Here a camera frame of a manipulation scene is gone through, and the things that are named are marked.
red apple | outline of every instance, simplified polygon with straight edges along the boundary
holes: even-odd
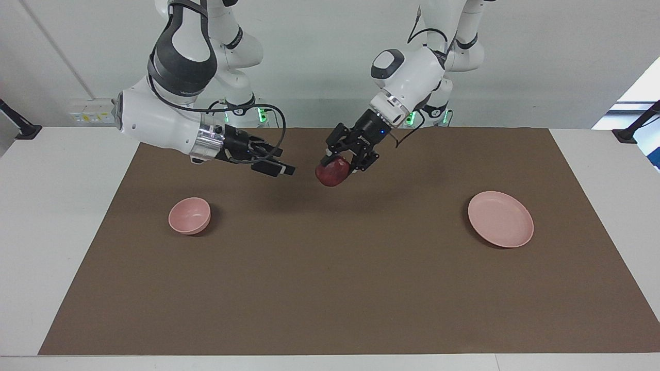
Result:
[[[342,156],[338,156],[328,166],[316,166],[316,178],[326,187],[336,187],[341,184],[350,171],[350,164]]]

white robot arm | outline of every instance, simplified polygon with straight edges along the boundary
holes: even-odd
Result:
[[[259,64],[263,50],[236,23],[230,10],[236,1],[156,0],[168,23],[149,57],[147,76],[115,102],[117,127],[141,142],[189,154],[195,164],[218,159],[250,164],[270,176],[293,175],[294,167],[275,159],[286,133],[283,116],[276,146],[229,125],[259,108],[282,114],[277,107],[256,104],[247,77],[237,70]],[[193,108],[208,83],[214,77],[224,81],[227,74],[235,75],[227,107]]]
[[[424,119],[441,117],[452,89],[445,72],[471,71],[484,60],[477,29],[485,1],[489,0],[422,2],[408,43],[423,34],[427,35],[428,41],[416,51],[390,49],[376,57],[371,76],[381,91],[352,129],[340,123],[327,138],[327,153],[317,169],[319,180],[326,185],[343,181],[324,182],[323,178],[327,179],[327,176],[323,175],[323,168],[344,179],[349,174],[367,170],[379,158],[374,146],[392,129],[398,128],[412,112],[422,112]],[[415,33],[422,17],[427,28]],[[342,152],[346,151],[352,154],[350,166],[346,167],[346,172],[336,172],[338,163],[348,163],[342,157]]]

brown mat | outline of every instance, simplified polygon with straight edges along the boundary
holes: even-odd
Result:
[[[660,351],[547,130],[425,129],[335,189],[314,178],[328,133],[290,130],[279,179],[141,145],[40,354]],[[491,189],[529,208],[524,248],[467,224]],[[193,238],[166,220],[190,196],[214,205]]]

wall outlet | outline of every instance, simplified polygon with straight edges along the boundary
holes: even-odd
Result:
[[[76,100],[71,102],[69,116],[78,126],[110,126],[115,123],[113,107],[110,99]]]
[[[85,109],[85,106],[73,106],[69,110],[69,116],[71,116],[71,119],[73,120],[73,123],[76,125],[84,125],[85,120],[83,119],[83,111]]]
[[[101,106],[87,106],[82,111],[82,119],[89,123],[102,123],[103,121],[98,115]]]

pink bowl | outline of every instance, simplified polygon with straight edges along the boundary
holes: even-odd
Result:
[[[519,248],[534,235],[534,220],[513,197],[496,191],[480,193],[468,207],[470,223],[486,241],[503,248]]]
[[[170,211],[168,222],[175,231],[191,236],[203,231],[211,221],[211,206],[206,200],[192,197],[180,201]]]

